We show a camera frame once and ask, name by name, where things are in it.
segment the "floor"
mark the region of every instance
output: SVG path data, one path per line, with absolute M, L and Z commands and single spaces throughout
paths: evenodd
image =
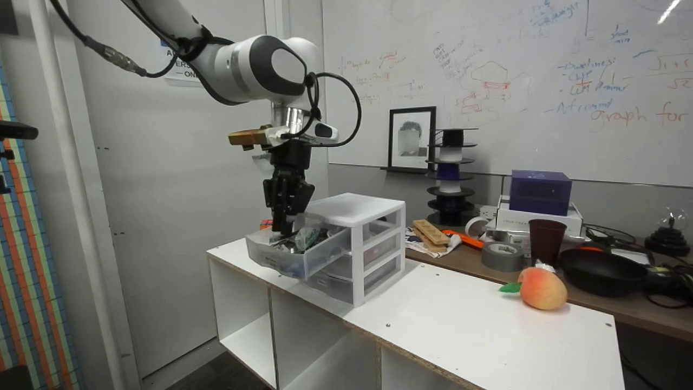
M 168 390 L 269 390 L 237 358 L 219 355 Z

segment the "black-and-white photo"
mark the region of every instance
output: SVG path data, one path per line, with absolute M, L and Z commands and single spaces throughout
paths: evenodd
M 435 106 L 390 111 L 387 169 L 429 169 Z

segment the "white cabinet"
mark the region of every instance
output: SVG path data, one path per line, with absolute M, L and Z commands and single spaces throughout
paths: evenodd
M 219 341 L 270 388 L 623 388 L 601 313 L 535 313 L 499 284 L 409 261 L 362 306 L 255 264 L 244 240 L 208 261 Z

